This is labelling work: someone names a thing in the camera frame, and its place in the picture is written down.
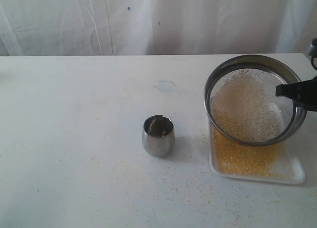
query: white tray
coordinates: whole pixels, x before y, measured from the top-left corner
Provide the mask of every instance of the white tray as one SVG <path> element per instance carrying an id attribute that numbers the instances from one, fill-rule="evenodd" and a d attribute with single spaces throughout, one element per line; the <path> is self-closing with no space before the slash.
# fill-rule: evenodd
<path id="1" fill-rule="evenodd" d="M 251 175 L 240 175 L 240 174 L 229 174 L 220 171 L 218 166 L 218 161 L 215 154 L 215 148 L 213 143 L 213 133 L 214 130 L 212 124 L 209 124 L 209 145 L 211 148 L 210 152 L 210 167 L 211 169 L 224 177 L 242 180 L 252 180 L 260 182 L 276 182 L 284 184 L 299 184 L 305 181 L 306 173 L 300 162 L 299 158 L 294 155 L 294 152 L 290 149 L 292 145 L 292 140 L 288 139 L 285 142 L 285 147 L 282 149 L 279 156 L 276 158 L 275 162 L 270 166 L 270 171 L 272 172 L 269 176 L 251 176 Z"/>

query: stainless steel cup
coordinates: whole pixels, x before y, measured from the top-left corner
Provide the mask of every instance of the stainless steel cup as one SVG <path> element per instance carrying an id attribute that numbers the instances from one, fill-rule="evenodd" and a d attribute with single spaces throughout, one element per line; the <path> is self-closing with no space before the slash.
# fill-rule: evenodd
<path id="1" fill-rule="evenodd" d="M 143 124 L 142 144 L 152 156 L 164 157 L 174 147 L 175 132 L 172 121 L 162 115 L 155 115 Z"/>

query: stainless steel sieve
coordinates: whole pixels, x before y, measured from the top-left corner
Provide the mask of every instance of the stainless steel sieve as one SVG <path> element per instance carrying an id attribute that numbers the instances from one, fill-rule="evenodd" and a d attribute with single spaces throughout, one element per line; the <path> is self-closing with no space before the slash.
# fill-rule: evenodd
<path id="1" fill-rule="evenodd" d="M 242 55 L 219 65 L 204 90 L 205 109 L 217 130 L 240 144 L 265 146 L 286 140 L 302 125 L 306 109 L 275 96 L 280 84 L 300 82 L 285 64 Z"/>

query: white table surface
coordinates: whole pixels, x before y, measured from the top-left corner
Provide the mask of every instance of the white table surface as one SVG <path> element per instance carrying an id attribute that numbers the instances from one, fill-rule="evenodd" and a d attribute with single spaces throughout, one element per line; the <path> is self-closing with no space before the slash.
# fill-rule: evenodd
<path id="1" fill-rule="evenodd" d="M 271 54 L 302 80 L 301 54 Z M 302 185 L 222 178 L 208 163 L 203 88 L 233 55 L 0 58 L 0 228 L 316 227 L 317 113 L 293 137 Z M 176 145 L 142 148 L 163 114 Z"/>

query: white curtain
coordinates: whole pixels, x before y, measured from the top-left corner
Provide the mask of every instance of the white curtain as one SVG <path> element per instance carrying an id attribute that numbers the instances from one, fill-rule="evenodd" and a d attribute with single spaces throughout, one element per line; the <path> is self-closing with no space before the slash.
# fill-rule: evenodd
<path id="1" fill-rule="evenodd" d="M 305 52 L 317 0 L 0 0 L 0 55 Z"/>

